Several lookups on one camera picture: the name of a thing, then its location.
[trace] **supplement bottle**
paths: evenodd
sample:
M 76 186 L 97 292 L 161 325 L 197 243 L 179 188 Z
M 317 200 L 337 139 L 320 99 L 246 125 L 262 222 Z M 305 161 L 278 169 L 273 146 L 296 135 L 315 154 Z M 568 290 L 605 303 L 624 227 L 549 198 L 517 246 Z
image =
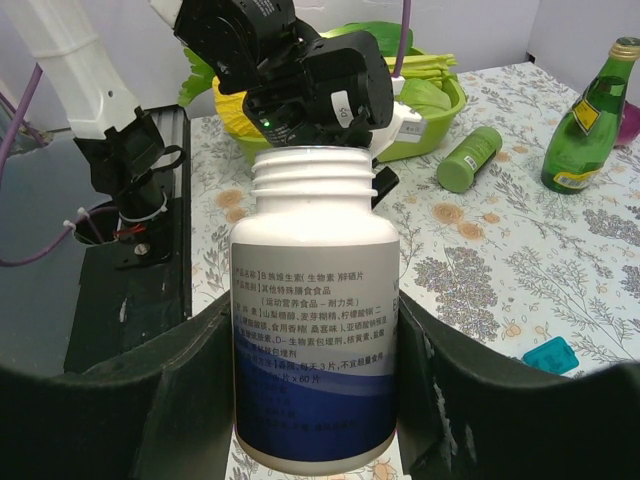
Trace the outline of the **supplement bottle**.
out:
M 502 148 L 502 136 L 491 127 L 478 127 L 445 158 L 436 171 L 440 185 L 453 193 L 471 187 L 476 174 Z
M 396 424 L 400 244 L 371 155 L 282 148 L 253 171 L 257 213 L 230 234 L 238 440 L 293 475 L 359 468 Z

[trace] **teal object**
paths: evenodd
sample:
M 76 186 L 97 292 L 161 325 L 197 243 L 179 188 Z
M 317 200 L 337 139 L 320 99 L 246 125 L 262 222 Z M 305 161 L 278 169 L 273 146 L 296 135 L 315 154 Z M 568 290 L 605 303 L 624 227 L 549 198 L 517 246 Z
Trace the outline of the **teal object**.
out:
M 557 375 L 580 365 L 575 352 L 562 337 L 553 338 L 534 348 L 522 357 L 522 361 L 530 367 Z

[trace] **bottle cap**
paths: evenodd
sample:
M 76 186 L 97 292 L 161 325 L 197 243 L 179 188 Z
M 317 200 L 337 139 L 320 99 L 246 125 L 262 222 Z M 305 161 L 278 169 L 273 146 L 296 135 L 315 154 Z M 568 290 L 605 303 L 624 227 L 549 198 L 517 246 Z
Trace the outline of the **bottle cap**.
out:
M 438 165 L 436 176 L 443 188 L 453 193 L 465 192 L 473 183 L 474 171 L 464 158 L 450 158 Z
M 611 47 L 609 56 L 616 60 L 635 62 L 640 59 L 640 38 L 621 37 Z

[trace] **floral tablecloth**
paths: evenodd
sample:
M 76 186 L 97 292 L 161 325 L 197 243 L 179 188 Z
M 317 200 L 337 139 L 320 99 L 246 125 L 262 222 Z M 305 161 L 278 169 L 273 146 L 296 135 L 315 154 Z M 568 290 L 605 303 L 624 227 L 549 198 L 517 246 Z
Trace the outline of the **floral tablecloth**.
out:
M 580 360 L 569 376 L 640 359 L 640 140 L 611 154 L 595 186 L 560 195 L 539 176 L 577 93 L 532 64 L 466 73 L 460 82 L 468 104 L 445 141 L 432 154 L 391 164 L 400 185 L 376 209 L 402 237 L 402 288 L 441 321 L 510 357 L 563 337 Z M 443 190 L 437 165 L 481 125 L 502 133 L 503 150 L 468 192 Z M 192 132 L 197 313 L 229 288 L 227 235 L 254 202 L 249 166 L 220 119 L 195 120 Z M 396 442 L 375 463 L 330 480 L 401 476 Z M 228 477 L 293 480 L 258 466 L 236 443 Z

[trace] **green glass bottle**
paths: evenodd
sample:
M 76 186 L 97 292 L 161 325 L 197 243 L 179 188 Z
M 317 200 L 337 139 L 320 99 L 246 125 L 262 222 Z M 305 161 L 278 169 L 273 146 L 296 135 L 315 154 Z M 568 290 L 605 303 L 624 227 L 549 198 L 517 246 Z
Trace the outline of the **green glass bottle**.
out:
M 640 39 L 619 38 L 609 59 L 560 121 L 542 167 L 542 183 L 553 191 L 579 193 L 602 169 L 620 130 L 631 70 Z

